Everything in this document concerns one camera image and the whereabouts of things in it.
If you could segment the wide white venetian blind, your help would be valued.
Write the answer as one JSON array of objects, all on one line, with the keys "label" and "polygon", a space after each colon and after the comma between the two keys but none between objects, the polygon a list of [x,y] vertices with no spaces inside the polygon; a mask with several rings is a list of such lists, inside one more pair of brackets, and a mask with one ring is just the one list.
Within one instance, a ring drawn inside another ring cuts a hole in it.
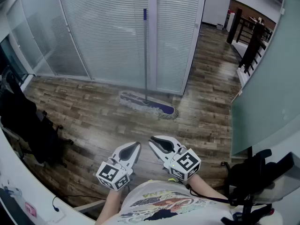
[{"label": "wide white venetian blind", "polygon": [[82,59],[94,80],[144,83],[143,11],[148,0],[61,0]]}]

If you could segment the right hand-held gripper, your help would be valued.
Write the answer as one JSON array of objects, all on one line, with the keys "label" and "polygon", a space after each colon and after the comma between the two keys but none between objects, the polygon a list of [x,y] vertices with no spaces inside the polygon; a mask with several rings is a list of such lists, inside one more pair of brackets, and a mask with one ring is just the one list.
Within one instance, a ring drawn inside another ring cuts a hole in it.
[{"label": "right hand-held gripper", "polygon": [[192,149],[181,146],[181,143],[174,137],[151,136],[149,146],[154,154],[162,160],[164,168],[180,180],[190,179],[200,169],[201,159]]}]

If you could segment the dark glass door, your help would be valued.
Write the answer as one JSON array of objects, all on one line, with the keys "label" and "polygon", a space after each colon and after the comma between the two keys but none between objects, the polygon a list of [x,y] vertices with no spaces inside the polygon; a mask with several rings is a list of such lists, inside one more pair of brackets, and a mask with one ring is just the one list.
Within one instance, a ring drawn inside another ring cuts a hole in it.
[{"label": "dark glass door", "polygon": [[25,79],[31,75],[27,72],[24,68],[23,64],[20,62],[19,58],[17,57],[15,51],[13,50],[11,43],[6,36],[0,42],[0,57],[6,63],[6,66],[12,71],[12,73],[16,76],[19,82],[23,83]]}]

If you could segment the white printed t-shirt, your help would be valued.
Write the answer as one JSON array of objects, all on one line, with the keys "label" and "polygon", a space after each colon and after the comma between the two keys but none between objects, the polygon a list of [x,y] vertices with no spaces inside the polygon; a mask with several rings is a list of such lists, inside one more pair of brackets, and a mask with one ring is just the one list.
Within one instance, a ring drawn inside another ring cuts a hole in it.
[{"label": "white printed t-shirt", "polygon": [[104,225],[224,225],[242,206],[191,195],[181,184],[150,180],[134,188]]}]

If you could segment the frosted glass wall panel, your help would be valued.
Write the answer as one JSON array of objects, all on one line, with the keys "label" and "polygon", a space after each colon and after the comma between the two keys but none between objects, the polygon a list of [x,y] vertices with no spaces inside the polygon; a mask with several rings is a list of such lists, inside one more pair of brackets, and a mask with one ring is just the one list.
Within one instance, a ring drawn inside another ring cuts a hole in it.
[{"label": "frosted glass wall panel", "polygon": [[13,38],[36,75],[90,79],[61,0],[7,0]]}]

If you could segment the long white desk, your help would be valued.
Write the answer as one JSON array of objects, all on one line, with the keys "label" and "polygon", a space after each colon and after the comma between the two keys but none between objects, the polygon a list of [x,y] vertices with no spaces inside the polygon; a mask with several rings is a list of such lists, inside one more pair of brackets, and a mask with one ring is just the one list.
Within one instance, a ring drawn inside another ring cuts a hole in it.
[{"label": "long white desk", "polygon": [[[22,197],[11,197],[24,212],[26,225],[95,225],[95,220],[57,198],[28,170],[0,129],[0,188],[2,186],[22,191]],[[36,209],[37,217],[25,209],[26,202]],[[0,208],[5,210],[13,222],[1,199]]]}]

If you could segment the narrow white venetian blind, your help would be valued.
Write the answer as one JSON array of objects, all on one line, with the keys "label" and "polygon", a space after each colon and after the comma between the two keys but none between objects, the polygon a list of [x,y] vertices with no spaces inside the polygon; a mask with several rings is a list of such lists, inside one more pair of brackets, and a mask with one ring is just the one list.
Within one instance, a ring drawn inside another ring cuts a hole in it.
[{"label": "narrow white venetian blind", "polygon": [[203,0],[157,0],[157,89],[179,94]]}]

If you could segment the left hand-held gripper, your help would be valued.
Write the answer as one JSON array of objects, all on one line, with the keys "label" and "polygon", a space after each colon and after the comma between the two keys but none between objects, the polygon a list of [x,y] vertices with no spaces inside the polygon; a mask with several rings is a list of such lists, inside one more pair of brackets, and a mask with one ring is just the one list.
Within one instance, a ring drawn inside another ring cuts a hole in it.
[{"label": "left hand-held gripper", "polygon": [[119,191],[126,186],[134,173],[132,167],[136,164],[140,152],[140,142],[128,142],[119,146],[113,152],[112,158],[102,162],[99,167],[96,177],[100,184],[114,191]]}]

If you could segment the person's right forearm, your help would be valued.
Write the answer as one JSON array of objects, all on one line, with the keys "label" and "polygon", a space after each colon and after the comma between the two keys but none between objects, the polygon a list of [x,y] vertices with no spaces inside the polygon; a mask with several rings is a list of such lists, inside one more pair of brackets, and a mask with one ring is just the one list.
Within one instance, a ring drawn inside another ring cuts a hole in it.
[{"label": "person's right forearm", "polygon": [[194,174],[191,178],[189,178],[187,180],[187,183],[196,193],[200,195],[227,200],[227,198],[224,195],[214,190],[198,174]]}]

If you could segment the person's left forearm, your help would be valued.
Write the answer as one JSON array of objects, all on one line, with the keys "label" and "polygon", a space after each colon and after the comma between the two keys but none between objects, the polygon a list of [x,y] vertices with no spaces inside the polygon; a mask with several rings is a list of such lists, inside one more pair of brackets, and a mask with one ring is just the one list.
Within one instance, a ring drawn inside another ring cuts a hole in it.
[{"label": "person's left forearm", "polygon": [[102,225],[111,217],[116,215],[119,212],[119,206],[121,202],[121,195],[124,190],[124,187],[119,191],[110,190],[105,205],[97,218],[95,225]]}]

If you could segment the small pink item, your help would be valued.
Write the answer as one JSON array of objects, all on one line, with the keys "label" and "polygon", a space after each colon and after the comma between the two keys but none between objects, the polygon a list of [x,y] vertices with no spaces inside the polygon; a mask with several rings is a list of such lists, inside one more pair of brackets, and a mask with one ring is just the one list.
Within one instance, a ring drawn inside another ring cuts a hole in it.
[{"label": "small pink item", "polygon": [[25,209],[33,216],[33,217],[37,217],[37,211],[36,209],[30,205],[29,203],[25,203]]}]

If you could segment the black desk mat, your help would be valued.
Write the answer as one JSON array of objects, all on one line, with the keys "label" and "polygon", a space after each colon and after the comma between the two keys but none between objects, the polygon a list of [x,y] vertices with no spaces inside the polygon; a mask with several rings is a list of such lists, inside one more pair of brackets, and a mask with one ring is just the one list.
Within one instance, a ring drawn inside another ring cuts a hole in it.
[{"label": "black desk mat", "polygon": [[24,218],[24,212],[19,207],[14,198],[12,198],[7,192],[0,188],[0,199],[4,204],[4,208],[9,213],[13,222],[17,225],[26,225],[26,219]]}]

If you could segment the blue mop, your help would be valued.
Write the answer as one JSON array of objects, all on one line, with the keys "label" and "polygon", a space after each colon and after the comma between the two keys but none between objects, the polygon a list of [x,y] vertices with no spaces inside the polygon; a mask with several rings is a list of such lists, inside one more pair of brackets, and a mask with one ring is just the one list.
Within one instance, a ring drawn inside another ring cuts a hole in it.
[{"label": "blue mop", "polygon": [[144,97],[130,91],[119,94],[119,103],[134,110],[153,114],[162,119],[173,120],[177,118],[177,110],[167,104],[149,99],[148,73],[147,73],[147,9],[143,9],[143,38],[144,38]]}]

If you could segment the frosted glass desk partition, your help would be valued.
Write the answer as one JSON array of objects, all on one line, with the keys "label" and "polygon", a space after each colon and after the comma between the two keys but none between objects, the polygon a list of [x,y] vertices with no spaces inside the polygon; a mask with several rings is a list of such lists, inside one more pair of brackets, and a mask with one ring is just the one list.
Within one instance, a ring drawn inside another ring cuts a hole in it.
[{"label": "frosted glass desk partition", "polygon": [[273,147],[300,131],[300,0],[284,0],[267,49],[232,103],[231,155]]}]

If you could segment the clear plastic bottle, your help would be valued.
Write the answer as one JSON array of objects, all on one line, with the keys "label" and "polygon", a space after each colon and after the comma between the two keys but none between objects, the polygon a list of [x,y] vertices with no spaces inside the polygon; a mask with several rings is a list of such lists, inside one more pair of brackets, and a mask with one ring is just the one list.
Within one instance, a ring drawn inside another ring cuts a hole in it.
[{"label": "clear plastic bottle", "polygon": [[8,193],[10,196],[19,196],[22,197],[22,191],[16,187],[2,186],[3,190]]}]

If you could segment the dark wooden railing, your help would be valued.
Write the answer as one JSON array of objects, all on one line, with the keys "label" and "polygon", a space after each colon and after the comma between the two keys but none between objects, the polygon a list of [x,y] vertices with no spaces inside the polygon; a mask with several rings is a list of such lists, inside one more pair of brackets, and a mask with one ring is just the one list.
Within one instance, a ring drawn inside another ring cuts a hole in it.
[{"label": "dark wooden railing", "polygon": [[228,24],[227,43],[233,45],[241,57],[238,73],[242,78],[249,78],[268,46],[272,31],[254,18],[243,17],[241,8],[230,14]]}]

